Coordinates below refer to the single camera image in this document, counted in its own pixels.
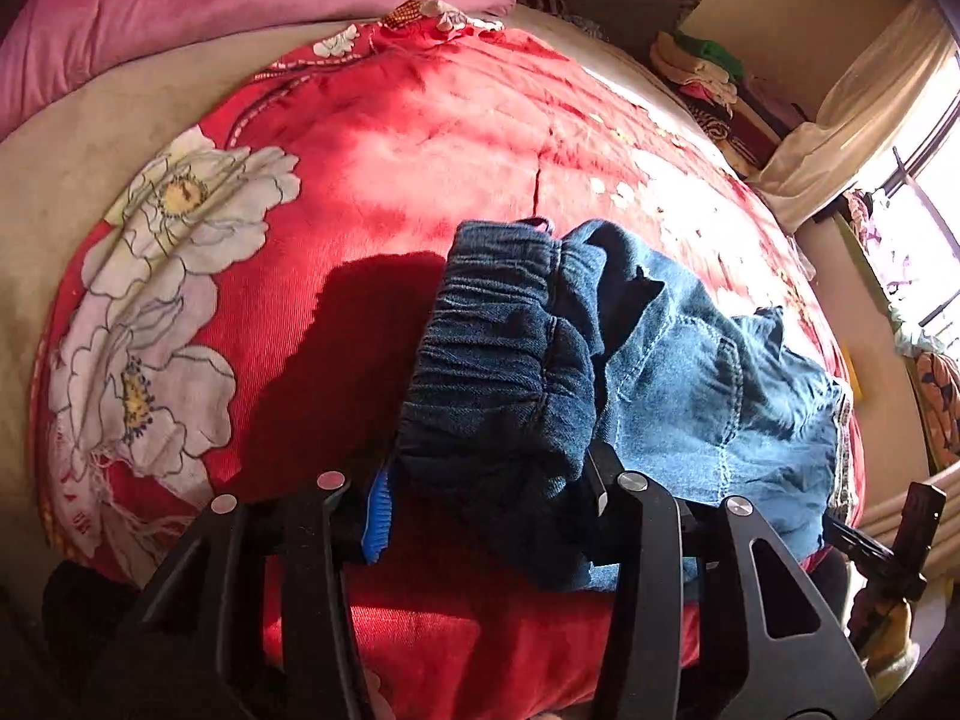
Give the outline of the right hand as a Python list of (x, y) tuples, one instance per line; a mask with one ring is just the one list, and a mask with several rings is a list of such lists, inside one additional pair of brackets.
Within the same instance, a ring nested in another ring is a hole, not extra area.
[(918, 665), (919, 645), (911, 639), (913, 610), (908, 601), (880, 598), (867, 589), (853, 601), (848, 629), (875, 695), (884, 704), (910, 678)]

